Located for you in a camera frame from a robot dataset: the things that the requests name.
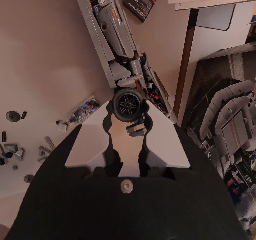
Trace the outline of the clear bag of lego pieces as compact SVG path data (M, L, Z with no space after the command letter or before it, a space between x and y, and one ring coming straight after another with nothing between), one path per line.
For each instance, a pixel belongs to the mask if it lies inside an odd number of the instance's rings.
M100 107L100 104L95 98L95 95L91 95L86 98L76 109L71 113L67 121L68 129L76 127L77 125L83 123L89 118L94 112L96 112Z

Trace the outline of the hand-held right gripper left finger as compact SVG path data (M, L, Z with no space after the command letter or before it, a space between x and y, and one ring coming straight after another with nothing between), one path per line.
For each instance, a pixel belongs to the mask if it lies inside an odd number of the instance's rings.
M91 173L102 167L108 177L118 177L122 169L119 153L113 148L109 132L113 114L107 101L82 124L65 163L67 168L85 167Z

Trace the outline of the yellow lego box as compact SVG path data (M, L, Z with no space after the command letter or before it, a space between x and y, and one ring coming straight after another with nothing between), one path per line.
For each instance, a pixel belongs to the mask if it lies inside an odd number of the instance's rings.
M247 7L248 19L247 24L252 24L255 22L256 17L256 1L251 1Z

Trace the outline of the grey lego slope piece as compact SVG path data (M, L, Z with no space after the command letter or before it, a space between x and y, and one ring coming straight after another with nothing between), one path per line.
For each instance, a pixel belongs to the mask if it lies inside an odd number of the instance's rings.
M17 152L13 154L13 156L14 158L17 159L17 161L23 161L24 152L25 152L24 148L20 148L18 149Z
M12 153L16 153L19 150L17 144L4 144L4 148Z

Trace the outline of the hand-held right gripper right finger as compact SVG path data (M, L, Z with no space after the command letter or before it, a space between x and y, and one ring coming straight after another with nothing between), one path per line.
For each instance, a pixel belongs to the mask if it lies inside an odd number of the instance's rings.
M160 172L166 168L190 168L174 123L147 100L142 101L142 111L146 133L138 156L140 177L146 177L153 167Z

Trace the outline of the black battery pack red edge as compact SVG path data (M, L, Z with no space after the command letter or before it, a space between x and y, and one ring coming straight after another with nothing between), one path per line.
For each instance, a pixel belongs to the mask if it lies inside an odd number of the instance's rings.
M123 0L123 6L142 23L145 22L155 3L156 0Z

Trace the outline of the dark grey long lego plate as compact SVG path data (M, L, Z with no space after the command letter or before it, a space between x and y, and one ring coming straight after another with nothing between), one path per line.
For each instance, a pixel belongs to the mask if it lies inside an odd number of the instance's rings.
M39 148L38 148L38 150L39 150L39 155L40 156L48 156L48 155L50 155L51 154L51 150L49 150L48 148L46 148L46 147L44 147L44 146L40 146Z

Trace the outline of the light grey long lego plate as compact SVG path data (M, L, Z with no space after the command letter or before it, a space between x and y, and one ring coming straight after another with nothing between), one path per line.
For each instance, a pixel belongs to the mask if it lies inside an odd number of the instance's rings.
M49 145L51 150L54 150L56 148L49 136L44 137L44 139L47 142L47 144Z

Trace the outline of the grey lego car model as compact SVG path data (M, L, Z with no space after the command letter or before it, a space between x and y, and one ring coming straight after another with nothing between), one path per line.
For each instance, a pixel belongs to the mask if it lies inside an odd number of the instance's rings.
M178 119L168 102L168 93L153 71L145 53L141 53L118 0L77 0L84 21L111 89L113 113L130 136L142 136L146 128L142 100L150 101L174 124Z

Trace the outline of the dark lego box car print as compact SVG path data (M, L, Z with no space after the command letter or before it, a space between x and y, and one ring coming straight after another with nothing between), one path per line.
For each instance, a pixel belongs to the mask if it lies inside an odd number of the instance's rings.
M197 62L182 128L223 180L248 239L255 239L255 41Z

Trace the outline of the white cabinet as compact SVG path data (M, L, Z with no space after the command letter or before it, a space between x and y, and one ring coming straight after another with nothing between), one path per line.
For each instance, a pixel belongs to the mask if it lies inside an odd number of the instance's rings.
M179 126L182 124L197 62L221 49L245 44L254 8L255 1L235 4L231 23L226 31L199 26L195 26L192 30L193 37L186 74L182 74L185 76L185 78L183 77L184 83L181 85L181 91L176 91L177 94L182 94L178 102L179 113L175 113L178 117Z

